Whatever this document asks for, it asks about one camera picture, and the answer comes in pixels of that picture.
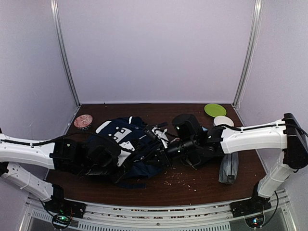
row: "patterned bowl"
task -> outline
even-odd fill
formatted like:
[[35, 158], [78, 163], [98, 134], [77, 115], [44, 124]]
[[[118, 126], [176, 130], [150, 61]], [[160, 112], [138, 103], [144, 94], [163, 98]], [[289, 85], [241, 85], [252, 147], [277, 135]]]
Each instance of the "patterned bowl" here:
[[76, 128], [82, 131], [88, 130], [92, 126], [93, 118], [90, 115], [81, 115], [74, 121]]

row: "white wall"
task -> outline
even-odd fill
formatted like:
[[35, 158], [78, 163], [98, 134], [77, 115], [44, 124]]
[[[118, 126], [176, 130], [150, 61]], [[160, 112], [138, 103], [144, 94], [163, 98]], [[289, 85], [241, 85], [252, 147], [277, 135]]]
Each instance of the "white wall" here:
[[231, 103], [254, 0], [62, 0], [82, 103]]
[[[65, 78], [49, 0], [0, 1], [0, 127], [49, 139], [63, 134], [76, 107]], [[44, 170], [36, 168], [42, 176]], [[27, 193], [0, 180], [0, 229], [16, 231]]]
[[[246, 125], [271, 122], [286, 112], [308, 131], [308, 2], [266, 0], [257, 49], [247, 88], [240, 104]], [[261, 150], [270, 168], [278, 150]], [[302, 231], [308, 220], [308, 168], [284, 185]]]

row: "gray bag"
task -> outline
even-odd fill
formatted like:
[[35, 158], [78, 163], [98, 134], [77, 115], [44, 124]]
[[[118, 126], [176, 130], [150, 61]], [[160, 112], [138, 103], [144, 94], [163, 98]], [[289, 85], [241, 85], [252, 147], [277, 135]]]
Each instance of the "gray bag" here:
[[220, 183], [234, 184], [239, 168], [238, 152], [225, 154], [220, 164], [219, 179]]

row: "green plate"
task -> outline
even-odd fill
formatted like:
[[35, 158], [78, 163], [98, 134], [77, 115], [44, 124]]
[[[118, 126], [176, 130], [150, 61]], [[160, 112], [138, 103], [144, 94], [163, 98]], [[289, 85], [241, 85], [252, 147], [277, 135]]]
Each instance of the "green plate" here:
[[214, 103], [205, 105], [204, 110], [211, 117], [225, 116], [227, 114], [223, 106]]

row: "brown tabletop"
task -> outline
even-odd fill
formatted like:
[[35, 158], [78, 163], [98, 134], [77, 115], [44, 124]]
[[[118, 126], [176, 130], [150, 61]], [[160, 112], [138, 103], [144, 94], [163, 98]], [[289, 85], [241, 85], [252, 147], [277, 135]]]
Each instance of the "brown tabletop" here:
[[[229, 104], [223, 104], [227, 116], [235, 126], [241, 122]], [[204, 104], [88, 104], [82, 105], [78, 114], [93, 116], [95, 129], [104, 121], [117, 117], [140, 116], [149, 124], [168, 122], [168, 131], [175, 134], [171, 120], [182, 113], [194, 114], [200, 124], [213, 127], [213, 118], [204, 112]], [[72, 125], [68, 133], [78, 131]], [[85, 134], [72, 137], [83, 141]], [[151, 179], [131, 179], [130, 183], [146, 183], [145, 189], [122, 189], [101, 177], [78, 178], [69, 173], [51, 170], [47, 181], [61, 185], [69, 199], [113, 205], [167, 206], [197, 205], [250, 197], [255, 183], [265, 176], [257, 153], [239, 152], [239, 171], [236, 182], [226, 185], [218, 182], [221, 158], [212, 159], [200, 170], [184, 166], [180, 162]]]

